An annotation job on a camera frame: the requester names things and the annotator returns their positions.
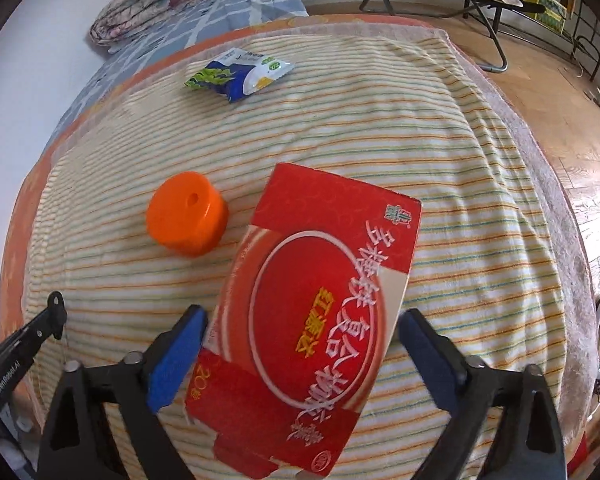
hole in orange object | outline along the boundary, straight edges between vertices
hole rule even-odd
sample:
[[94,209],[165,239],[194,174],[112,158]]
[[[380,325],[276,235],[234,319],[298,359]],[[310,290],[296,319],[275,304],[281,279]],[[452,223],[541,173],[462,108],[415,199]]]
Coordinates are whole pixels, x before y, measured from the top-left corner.
[[191,194],[189,195],[189,197],[187,198],[187,206],[188,206],[188,207],[191,207],[191,206],[193,206],[193,205],[196,205],[196,203],[198,202],[198,199],[199,199],[199,198],[200,198],[200,197],[198,196],[198,194],[197,194],[197,193],[191,193]]

white circle outline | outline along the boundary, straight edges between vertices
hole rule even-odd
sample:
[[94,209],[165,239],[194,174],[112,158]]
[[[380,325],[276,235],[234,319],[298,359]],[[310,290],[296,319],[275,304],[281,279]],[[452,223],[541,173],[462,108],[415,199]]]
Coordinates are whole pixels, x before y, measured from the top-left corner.
[[[249,302],[249,346],[251,348],[251,354],[253,356],[253,361],[256,365],[256,368],[258,369],[258,373],[260,374],[260,377],[262,378],[264,383],[267,385],[267,388],[277,398],[279,398],[280,400],[282,400],[284,403],[288,404],[289,406],[293,406],[294,408],[299,408],[300,410],[316,410],[317,408],[326,408],[328,406],[333,406],[341,398],[346,396],[351,391],[351,389],[356,385],[360,376],[362,375],[363,371],[365,370],[366,363],[368,362],[368,359],[369,359],[369,355],[373,349],[373,345],[371,344],[371,341],[369,341],[369,344],[366,348],[365,360],[363,361],[362,366],[360,367],[360,371],[358,372],[356,378],[353,379],[353,381],[351,381],[351,384],[349,385],[349,387],[346,390],[344,390],[337,397],[334,397],[333,399],[329,399],[328,402],[311,403],[311,404],[305,403],[305,402],[298,402],[297,400],[292,399],[286,393],[281,391],[273,383],[273,381],[271,381],[270,377],[267,375],[267,371],[264,369],[262,361],[260,360],[260,356],[258,355],[258,351],[256,349],[256,344],[255,344],[255,335],[253,333],[253,306],[255,304],[255,298],[256,298],[256,294],[258,292],[258,287],[260,286],[260,280],[262,278],[262,275],[263,275],[264,270],[266,269],[267,265],[269,264],[269,262],[271,261],[273,256],[275,256],[275,254],[282,247],[284,247],[285,245],[287,245],[288,243],[290,243],[294,240],[298,240],[298,238],[308,238],[308,237],[321,238],[323,240],[326,240],[326,241],[332,243],[337,248],[339,248],[343,253],[345,253],[345,256],[347,258],[349,258],[349,260],[353,264],[354,269],[358,269],[358,267],[359,267],[358,260],[356,259],[353,252],[342,241],[338,240],[335,236],[332,236],[332,235],[322,232],[322,231],[300,231],[299,233],[295,233],[295,234],[285,238],[284,240],[282,240],[269,253],[269,256],[267,256],[267,258],[264,260],[264,263],[262,264],[262,266],[260,267],[260,270],[258,271],[256,280],[253,283],[253,290],[251,291],[251,299]],[[374,328],[375,328],[374,309],[372,307],[369,307],[369,329],[370,329],[369,332],[371,334],[375,333]]]

wooden floor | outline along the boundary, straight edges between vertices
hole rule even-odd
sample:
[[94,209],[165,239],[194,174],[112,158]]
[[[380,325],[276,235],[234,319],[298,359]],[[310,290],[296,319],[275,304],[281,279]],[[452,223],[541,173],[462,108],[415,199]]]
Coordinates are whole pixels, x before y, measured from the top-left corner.
[[[310,14],[356,12],[357,4],[309,8]],[[475,20],[423,18],[444,28],[464,53],[478,62],[499,64],[493,42]],[[528,123],[573,207],[582,233],[596,300],[600,297],[600,108],[586,95],[595,86],[580,69],[540,48],[503,36],[509,69],[489,77]],[[592,400],[592,409],[597,400]],[[600,410],[587,436],[600,431]],[[573,449],[566,450],[568,457]]]

cardboard box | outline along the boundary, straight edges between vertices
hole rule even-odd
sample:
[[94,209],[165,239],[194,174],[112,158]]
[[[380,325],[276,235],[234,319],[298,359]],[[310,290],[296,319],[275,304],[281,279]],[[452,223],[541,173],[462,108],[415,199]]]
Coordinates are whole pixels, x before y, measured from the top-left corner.
[[389,345],[420,212],[371,184],[275,167],[187,392],[216,458],[251,478],[282,464],[328,475]]

orange object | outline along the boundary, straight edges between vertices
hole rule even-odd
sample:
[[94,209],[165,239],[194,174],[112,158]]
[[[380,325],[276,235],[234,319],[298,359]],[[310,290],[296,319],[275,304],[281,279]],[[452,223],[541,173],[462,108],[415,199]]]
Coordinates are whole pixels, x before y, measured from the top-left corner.
[[201,256],[218,244],[228,216],[226,202],[206,177],[186,171],[155,191],[146,211],[146,228],[159,244]]

